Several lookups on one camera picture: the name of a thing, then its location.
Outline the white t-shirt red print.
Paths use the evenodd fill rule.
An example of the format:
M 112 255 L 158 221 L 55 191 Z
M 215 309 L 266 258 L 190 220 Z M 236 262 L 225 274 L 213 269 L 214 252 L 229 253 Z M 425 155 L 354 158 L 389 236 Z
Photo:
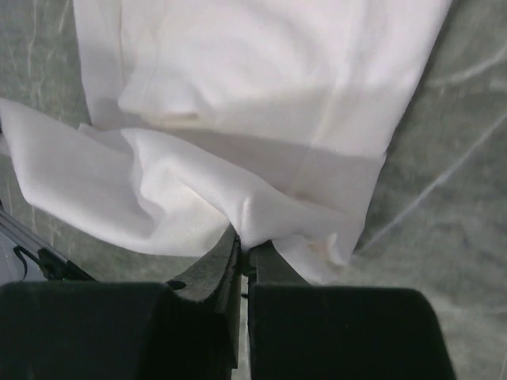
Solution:
M 331 283 L 448 1 L 76 1 L 91 125 L 1 102 L 25 200 L 110 244 L 201 257 L 233 226 Z

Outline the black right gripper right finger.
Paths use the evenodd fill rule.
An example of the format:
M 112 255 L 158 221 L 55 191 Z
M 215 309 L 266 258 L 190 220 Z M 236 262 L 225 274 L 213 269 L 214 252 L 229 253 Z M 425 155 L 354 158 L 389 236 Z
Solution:
M 266 242 L 249 253 L 254 379 L 453 379 L 440 323 L 419 291 L 313 286 Z

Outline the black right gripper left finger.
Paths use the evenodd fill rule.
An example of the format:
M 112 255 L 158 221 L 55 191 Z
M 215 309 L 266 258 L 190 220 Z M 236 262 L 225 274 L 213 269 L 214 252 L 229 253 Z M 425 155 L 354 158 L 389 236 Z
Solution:
M 239 240 L 165 282 L 1 288 L 4 379 L 229 379 L 238 365 Z

